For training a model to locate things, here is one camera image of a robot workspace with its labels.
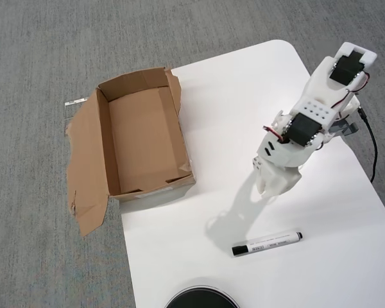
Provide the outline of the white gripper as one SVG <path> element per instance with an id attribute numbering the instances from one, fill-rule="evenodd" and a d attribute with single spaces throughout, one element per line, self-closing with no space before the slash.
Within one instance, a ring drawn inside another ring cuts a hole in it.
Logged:
<path id="1" fill-rule="evenodd" d="M 255 184 L 263 196 L 276 196 L 291 190 L 301 179 L 298 167 L 278 167 L 269 162 L 263 163 L 259 156 L 252 160 L 255 171 Z"/>

